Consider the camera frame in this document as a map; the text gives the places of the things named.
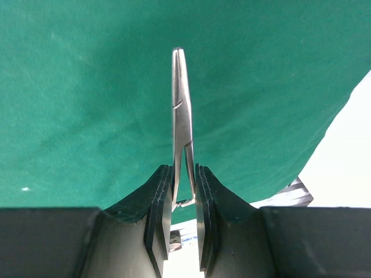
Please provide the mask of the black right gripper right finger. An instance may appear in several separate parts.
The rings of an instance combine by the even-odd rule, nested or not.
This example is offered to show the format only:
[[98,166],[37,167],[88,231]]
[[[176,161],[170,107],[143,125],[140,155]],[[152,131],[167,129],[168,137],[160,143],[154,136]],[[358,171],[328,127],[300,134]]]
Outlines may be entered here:
[[255,208],[201,165],[195,183],[206,277],[370,276],[368,208]]

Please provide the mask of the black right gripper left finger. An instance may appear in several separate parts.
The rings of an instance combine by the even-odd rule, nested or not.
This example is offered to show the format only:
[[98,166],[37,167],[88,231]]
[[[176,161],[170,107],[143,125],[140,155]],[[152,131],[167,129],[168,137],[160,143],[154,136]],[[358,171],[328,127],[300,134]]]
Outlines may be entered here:
[[3,208],[2,277],[161,277],[169,254],[172,167],[107,209]]

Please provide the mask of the steel needle holder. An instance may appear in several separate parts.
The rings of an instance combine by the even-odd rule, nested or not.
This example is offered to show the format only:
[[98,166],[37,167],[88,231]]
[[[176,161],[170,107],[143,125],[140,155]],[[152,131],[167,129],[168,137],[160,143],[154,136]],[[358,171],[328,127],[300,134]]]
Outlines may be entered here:
[[[172,139],[173,175],[172,210],[195,203],[194,146],[192,133],[192,107],[188,72],[184,49],[172,51]],[[181,174],[181,156],[185,153],[185,164],[191,188],[191,199],[177,201]]]

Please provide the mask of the green surgical drape cloth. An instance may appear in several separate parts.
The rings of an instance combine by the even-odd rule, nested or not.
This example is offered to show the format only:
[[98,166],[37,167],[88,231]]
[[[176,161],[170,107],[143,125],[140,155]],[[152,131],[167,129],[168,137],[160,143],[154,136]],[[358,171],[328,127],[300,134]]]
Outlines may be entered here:
[[370,2],[2,1],[1,206],[106,208],[172,164],[176,47],[195,161],[255,202],[370,71]]

